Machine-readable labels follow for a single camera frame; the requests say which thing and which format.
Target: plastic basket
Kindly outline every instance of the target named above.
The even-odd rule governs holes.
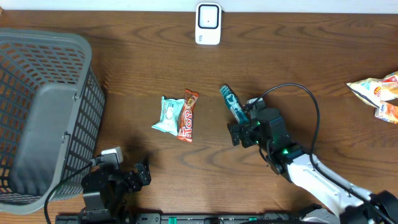
[[[91,47],[75,34],[0,29],[0,211],[43,207],[89,163],[104,108]],[[81,192],[88,169],[52,200]]]

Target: white background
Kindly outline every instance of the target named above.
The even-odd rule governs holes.
[[[0,0],[3,9],[182,11],[197,0]],[[217,0],[226,12],[398,13],[398,0]]]

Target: basket bottom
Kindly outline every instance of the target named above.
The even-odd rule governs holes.
[[[75,85],[47,84],[36,93],[10,171],[13,193],[42,196],[49,189],[75,90]]]

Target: red candy wrapper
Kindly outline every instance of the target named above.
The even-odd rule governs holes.
[[[192,142],[192,129],[193,129],[193,108],[197,102],[199,93],[185,90],[184,106],[180,118],[180,129],[177,135],[179,140]]]

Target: wooden tabletop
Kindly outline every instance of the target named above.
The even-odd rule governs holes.
[[[316,96],[321,126],[316,155],[352,183],[398,193],[398,125],[376,119],[345,86],[398,70],[398,15],[224,13],[220,45],[195,43],[190,12],[4,11],[1,27],[82,35],[107,91],[97,152],[121,146],[124,168],[150,154],[152,182],[129,197],[131,208],[163,213],[263,213],[299,210],[316,200],[276,176],[257,147],[233,147],[233,121],[220,95],[227,83],[241,101],[285,82]],[[193,143],[152,129],[160,99],[199,92]],[[293,137],[308,146],[315,128],[311,99],[293,87],[265,98]],[[82,197],[53,202],[52,220],[79,212]],[[0,214],[2,223],[43,223],[43,210]]]

